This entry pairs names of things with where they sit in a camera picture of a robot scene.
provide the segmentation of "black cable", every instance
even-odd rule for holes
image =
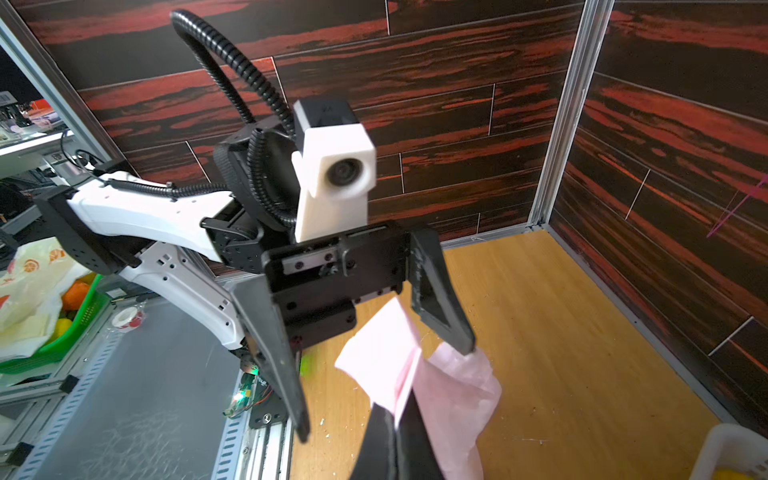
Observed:
[[[66,137],[66,136],[67,136],[67,132],[66,132],[66,131],[62,131],[62,132],[61,132],[61,136],[58,138],[58,147],[59,147],[59,149],[61,150],[61,154],[63,154],[63,155],[64,155],[64,158],[65,158],[65,159],[67,159],[67,161],[68,161],[70,164],[73,164],[74,166],[76,166],[76,167],[77,167],[77,168],[79,168],[80,170],[84,171],[86,174],[90,175],[90,176],[91,176],[91,177],[93,177],[95,180],[99,180],[99,181],[100,181],[100,182],[102,182],[103,184],[106,184],[107,182],[105,182],[104,180],[102,180],[101,178],[99,178],[99,177],[98,177],[98,176],[97,176],[95,173],[93,173],[92,171],[90,171],[89,169],[87,169],[87,168],[86,168],[84,165],[80,165],[78,162],[74,161],[74,158],[72,158],[72,157],[70,157],[70,156],[69,156],[69,154],[67,153],[67,151],[64,149],[64,137]]]
[[[276,129],[274,129],[274,128],[267,128],[267,129],[264,131],[264,133],[265,133],[265,134],[275,134],[275,135],[279,135],[279,136],[281,136],[281,137],[283,137],[283,138],[286,138],[287,140],[291,140],[291,141],[293,140],[293,139],[291,138],[291,136],[290,136],[290,135],[288,135],[287,133],[285,133],[284,131],[279,131],[279,130],[276,130]]]
[[[188,45],[190,40],[197,41],[200,45],[216,54],[218,58],[221,58],[221,61],[229,65],[245,81],[246,85],[252,88],[269,105],[270,110],[280,119],[280,123],[288,135],[291,137],[296,135],[296,128],[293,125],[293,114],[288,105],[259,69],[254,67],[250,60],[243,55],[243,52],[234,46],[232,42],[227,40],[208,22],[187,10],[172,11],[170,13],[170,23]],[[195,55],[198,55],[200,49],[193,48],[193,52]]]
[[[107,185],[117,190],[127,190],[139,194],[154,195],[155,197],[182,198],[195,195],[212,194],[213,192],[229,191],[226,184],[195,184],[186,187],[156,187],[126,180],[110,179]]]
[[[186,187],[170,187],[170,186],[156,187],[154,185],[140,184],[138,182],[131,182],[126,180],[115,180],[114,178],[110,180],[103,180],[100,177],[98,177],[96,174],[94,174],[92,171],[85,168],[85,166],[78,164],[74,160],[74,158],[70,157],[67,154],[67,151],[64,149],[64,137],[66,133],[67,132],[63,132],[61,134],[61,137],[59,138],[59,147],[61,148],[61,152],[63,153],[67,161],[69,161],[69,163],[73,164],[74,166],[84,171],[85,173],[91,175],[94,179],[99,180],[104,185],[109,185],[110,187],[116,190],[127,190],[127,191],[137,192],[139,194],[147,194],[147,195],[154,195],[155,197],[168,197],[168,198],[194,197],[195,195],[211,194],[213,192],[221,192],[221,191],[229,190],[226,184],[195,184],[195,185],[188,185]],[[92,154],[87,150],[83,150],[82,148],[78,148],[74,152],[78,156],[81,156],[81,154],[86,154],[90,158],[95,158],[96,160],[98,160],[99,163],[104,163],[102,159],[100,159],[99,157],[97,157],[96,155]]]
[[[254,128],[250,132],[248,139],[248,152],[246,159],[250,170],[250,185],[256,198],[270,215],[286,227],[296,225],[296,215],[293,212],[281,210],[277,203],[270,198],[266,190],[266,179],[264,174],[264,161],[266,160],[266,135],[259,128]]]
[[[227,96],[232,105],[237,109],[237,113],[240,114],[240,118],[246,124],[251,124],[256,121],[253,118],[253,114],[250,112],[250,108],[243,101],[243,98],[237,93],[237,89],[232,85],[230,79],[224,74],[219,65],[215,62],[214,58],[210,56],[208,50],[198,42],[194,37],[186,33],[185,31],[176,28],[176,33],[179,34],[184,43],[192,49],[195,58],[198,63],[203,66],[205,71],[208,72],[210,77],[214,80],[219,89]]]
[[[200,55],[200,52],[206,49],[211,50],[221,58],[225,64],[229,65],[240,78],[242,78],[243,81],[245,81],[245,83],[266,102],[272,112],[280,119],[280,123],[283,125],[283,129],[286,131],[288,138],[290,140],[295,138],[296,127],[293,123],[293,114],[288,108],[288,105],[283,101],[282,97],[280,97],[272,84],[256,67],[253,66],[250,60],[248,60],[237,47],[219,33],[218,30],[208,24],[208,22],[186,10],[174,10],[171,12],[170,22],[184,42],[192,47],[198,60],[200,60],[201,57],[205,60],[205,57]],[[192,46],[195,42],[198,42],[199,45]],[[214,69],[211,66],[212,63],[212,60],[207,64],[201,61],[203,67],[206,68],[211,77],[214,78],[214,81],[216,81],[220,88],[222,88],[224,94],[226,94],[232,101],[232,97],[228,93],[228,89],[232,88],[232,84],[229,83],[228,79],[223,87],[219,84],[217,76],[214,76],[214,73],[211,72],[217,71],[218,73],[216,75],[220,74],[220,76],[223,76],[223,73],[221,73],[221,70],[217,65]],[[264,207],[264,210],[266,210],[267,213],[275,217],[275,219],[284,226],[292,227],[296,224],[296,215],[292,212],[281,210],[280,205],[270,197],[266,188],[267,180],[264,176],[264,163],[267,152],[265,143],[266,138],[264,133],[261,130],[254,128],[248,142],[246,157],[248,171],[250,172],[251,190],[253,190],[256,199]]]

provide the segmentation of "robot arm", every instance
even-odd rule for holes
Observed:
[[[367,225],[376,149],[349,105],[304,98],[291,114],[261,73],[204,20],[183,11],[171,17],[246,123],[214,150],[226,183],[176,188],[108,172],[80,190],[50,190],[35,203],[67,253],[95,272],[117,273],[162,295],[241,364],[258,366],[303,442],[310,421],[294,353],[354,328],[356,304],[400,293],[408,280],[422,321],[470,353],[475,335],[437,233]],[[225,62],[275,115],[254,123],[207,49],[229,51]],[[183,248],[262,273],[265,281],[227,292]]]

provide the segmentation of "dark wood panel wall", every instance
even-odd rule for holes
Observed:
[[[617,1],[551,225],[768,434],[768,2]]]
[[[378,147],[371,221],[428,222],[443,239],[527,220],[583,6],[12,3],[143,178],[220,180],[214,145],[240,121],[169,24],[170,10],[187,8],[235,42],[289,103],[346,98]],[[269,114],[254,93],[241,93],[258,118]]]

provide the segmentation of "pink line mark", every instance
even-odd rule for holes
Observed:
[[[723,226],[723,225],[724,225],[724,224],[725,224],[725,223],[728,221],[728,219],[730,218],[730,216],[731,216],[731,215],[733,215],[734,213],[736,213],[736,210],[738,210],[738,208],[739,208],[739,207],[741,207],[741,205],[742,205],[744,202],[746,202],[746,199],[747,199],[747,198],[749,198],[749,197],[752,197],[752,196],[754,196],[754,194],[756,194],[756,193],[757,193],[757,191],[760,189],[760,187],[762,187],[762,186],[763,186],[763,184],[764,184],[764,183],[766,183],[767,181],[768,181],[768,174],[765,174],[765,175],[763,175],[763,178],[760,180],[760,182],[758,182],[758,183],[757,183],[757,185],[755,185],[754,187],[750,188],[750,191],[749,191],[749,192],[747,192],[746,196],[745,196],[743,199],[741,199],[741,201],[739,202],[739,204],[738,204],[738,205],[736,205],[736,206],[733,208],[733,210],[731,210],[731,211],[730,211],[730,212],[729,212],[729,213],[728,213],[728,214],[725,216],[725,218],[723,218],[721,221],[717,222],[717,225],[715,225],[714,227],[712,227],[712,230],[710,230],[710,232],[707,234],[707,238],[709,238],[709,237],[712,237],[712,236],[715,234],[715,232],[717,232],[717,231],[720,229],[720,227],[722,227],[722,226]]]

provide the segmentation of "pink plastic bag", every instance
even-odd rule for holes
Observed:
[[[475,442],[493,416],[502,386],[480,349],[467,356],[447,343],[422,358],[419,335],[397,299],[390,300],[344,346],[336,368],[354,378],[398,426],[411,389],[446,480],[481,479]]]

